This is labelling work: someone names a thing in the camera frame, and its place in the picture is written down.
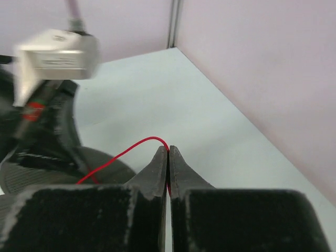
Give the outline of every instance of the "pink wall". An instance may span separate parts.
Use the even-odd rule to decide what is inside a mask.
[[[177,47],[336,203],[336,1],[184,0]]]
[[[172,0],[77,0],[104,61],[165,49]],[[66,29],[64,0],[1,0],[0,54],[47,28]]]

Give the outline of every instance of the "black plastic part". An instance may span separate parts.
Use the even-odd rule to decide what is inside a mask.
[[[99,167],[113,158],[87,147],[80,147],[79,150],[91,168]],[[116,160],[95,175],[101,184],[123,184],[133,178],[135,172],[122,161]],[[29,185],[75,184],[78,180],[64,172],[27,168],[9,162],[5,162],[0,169],[0,185],[6,194],[17,194]],[[86,180],[84,183],[92,184],[93,181]]]
[[[12,63],[13,57],[8,55],[0,55],[0,64],[6,65]]]
[[[0,251],[164,251],[166,166],[161,147],[126,185],[27,188],[7,216]]]
[[[330,251],[304,195],[212,188],[170,148],[174,252]]]
[[[11,206],[15,201],[15,195],[13,194],[4,194],[0,195],[0,230],[3,229],[3,225],[5,223],[5,218],[9,211],[11,210]]]
[[[81,146],[73,118],[77,88],[70,80],[41,83],[27,104],[34,101],[45,107],[38,120],[29,121],[23,117],[26,109],[13,107],[12,74],[0,69],[0,186],[5,193],[18,193],[30,184],[74,183],[111,158]],[[100,183],[114,184],[134,175],[116,161],[96,177]]]

